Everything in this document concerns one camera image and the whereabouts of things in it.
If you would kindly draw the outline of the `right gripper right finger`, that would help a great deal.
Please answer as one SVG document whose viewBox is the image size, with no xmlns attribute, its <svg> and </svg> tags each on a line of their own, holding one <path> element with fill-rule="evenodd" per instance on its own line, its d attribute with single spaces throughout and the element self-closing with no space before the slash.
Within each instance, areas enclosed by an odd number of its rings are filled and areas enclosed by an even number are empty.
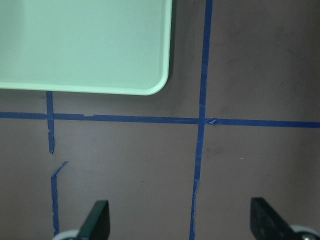
<svg viewBox="0 0 320 240">
<path fill-rule="evenodd" d="M 256 240 L 301 240 L 305 231 L 294 231 L 262 197 L 250 200 L 250 230 Z"/>
</svg>

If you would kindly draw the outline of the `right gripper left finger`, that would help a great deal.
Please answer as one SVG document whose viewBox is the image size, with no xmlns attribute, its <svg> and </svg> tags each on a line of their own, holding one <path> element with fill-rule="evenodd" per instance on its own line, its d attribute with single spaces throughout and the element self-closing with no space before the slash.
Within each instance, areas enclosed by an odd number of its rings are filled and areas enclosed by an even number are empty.
<svg viewBox="0 0 320 240">
<path fill-rule="evenodd" d="M 93 205 L 78 234 L 78 240 L 107 240 L 110 236 L 110 210 L 108 200 Z"/>
</svg>

